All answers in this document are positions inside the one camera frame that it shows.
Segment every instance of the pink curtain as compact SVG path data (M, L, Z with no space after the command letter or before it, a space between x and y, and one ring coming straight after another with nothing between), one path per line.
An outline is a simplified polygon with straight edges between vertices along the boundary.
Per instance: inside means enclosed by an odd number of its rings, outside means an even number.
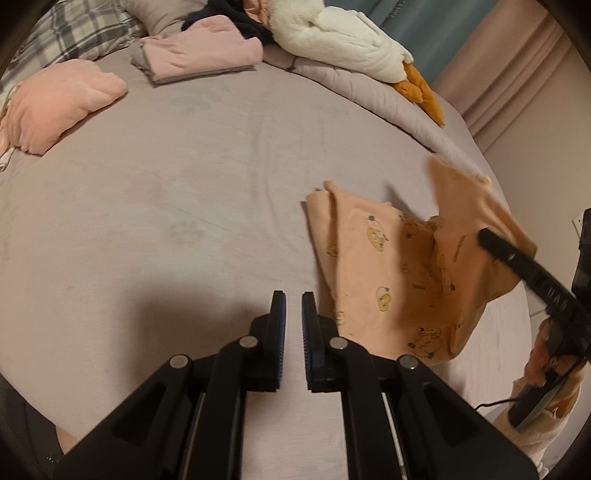
M433 83L486 151L558 67L572 43L535 0L499 0Z

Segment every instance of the curtain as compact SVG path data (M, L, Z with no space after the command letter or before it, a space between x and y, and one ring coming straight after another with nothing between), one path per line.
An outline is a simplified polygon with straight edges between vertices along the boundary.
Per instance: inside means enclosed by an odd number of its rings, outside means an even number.
M571 47L535 0L499 0L433 83L486 151L542 88Z
M413 54L432 82L498 0L325 0L365 13Z

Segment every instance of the peach towel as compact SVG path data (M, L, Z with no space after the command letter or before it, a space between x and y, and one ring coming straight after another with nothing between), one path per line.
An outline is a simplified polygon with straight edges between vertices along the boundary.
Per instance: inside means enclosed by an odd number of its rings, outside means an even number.
M90 60L50 65L18 85L0 122L0 153L20 147L43 155L63 132L126 92L123 80Z
M244 0L244 11L254 21L269 29L268 0Z
M478 244L489 227L534 256L536 246L495 200L490 179L428 162L439 216L419 222L389 203L325 183L306 197L339 333L371 353L404 353L433 365L457 356L487 302L519 282Z

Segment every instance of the stuffed goose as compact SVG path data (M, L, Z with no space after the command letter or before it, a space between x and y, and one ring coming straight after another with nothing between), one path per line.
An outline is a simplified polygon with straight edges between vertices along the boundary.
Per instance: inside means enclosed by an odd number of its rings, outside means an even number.
M269 26L289 53L361 72L385 83L407 79L413 56L361 12L323 0L269 0Z

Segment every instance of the bed sheet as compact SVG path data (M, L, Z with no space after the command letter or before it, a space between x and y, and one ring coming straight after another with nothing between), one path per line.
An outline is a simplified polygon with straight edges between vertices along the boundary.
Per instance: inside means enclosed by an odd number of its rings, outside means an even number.
M303 200L335 179L427 218L437 213L427 150L266 64L156 88L125 50L99 65L128 95L43 158L15 154L0 176L0 372L80 438L170 356L215 353L244 334L281 289L282 385L248 395L243 477L346 478L339 396L306 390L300 297L313 290L323 313L331 305ZM444 109L446 131L493 177ZM530 347L518 286L436 370L470 403L496 400Z

